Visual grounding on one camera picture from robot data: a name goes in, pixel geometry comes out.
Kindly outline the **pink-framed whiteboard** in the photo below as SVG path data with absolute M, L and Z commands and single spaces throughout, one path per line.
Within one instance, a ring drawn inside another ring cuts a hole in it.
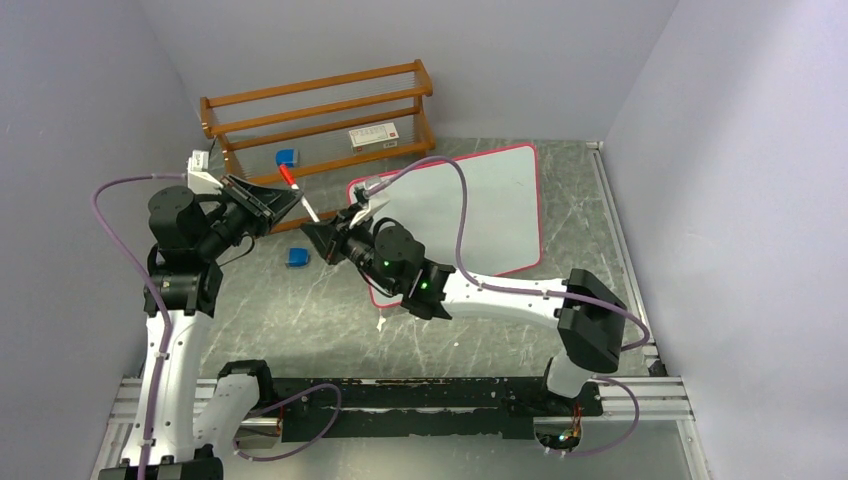
M 444 264 L 460 257 L 467 270 L 505 275 L 542 259 L 541 188 L 536 148 L 501 147 L 428 162 L 382 191 L 389 203 L 375 220 L 399 222 Z

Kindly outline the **white red whiteboard marker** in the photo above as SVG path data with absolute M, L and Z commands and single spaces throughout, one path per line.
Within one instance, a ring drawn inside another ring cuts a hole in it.
M 285 163 L 278 163 L 277 167 L 278 167 L 278 171 L 279 171 L 281 177 L 283 178 L 283 180 L 288 184 L 288 186 L 295 193 L 297 193 L 299 195 L 300 203 L 304 207 L 304 209 L 306 210 L 310 220 L 312 222 L 319 222 L 320 221 L 319 215 L 317 214 L 317 212 L 314 210 L 314 208 L 312 207 L 312 205 L 310 204 L 310 202 L 306 198 L 305 193 L 302 191 L 302 189 L 296 183 L 295 177 L 292 175 L 288 166 Z

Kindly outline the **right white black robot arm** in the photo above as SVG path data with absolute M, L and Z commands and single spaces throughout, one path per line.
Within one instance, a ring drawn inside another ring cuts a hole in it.
M 539 389 L 550 413 L 573 406 L 592 375 L 619 369 L 626 306 L 587 270 L 573 269 L 565 279 L 492 277 L 428 259 L 424 245 L 400 225 L 372 232 L 323 221 L 300 229 L 328 264 L 350 262 L 368 284 L 398 298 L 417 318 L 479 317 L 553 331 L 561 348 Z

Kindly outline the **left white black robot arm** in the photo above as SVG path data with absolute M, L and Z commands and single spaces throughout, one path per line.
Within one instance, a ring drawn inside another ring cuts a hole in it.
M 122 453 L 101 479 L 220 479 L 247 414 L 273 409 L 277 388 L 263 360 L 224 367 L 212 399 L 195 410 L 200 357 L 223 280 L 218 259 L 244 238 L 268 234 L 302 199 L 227 174 L 203 177 L 199 192 L 186 174 L 148 201 L 155 238 L 140 262 L 107 222 L 101 225 L 144 282 L 146 354 L 139 404 Z

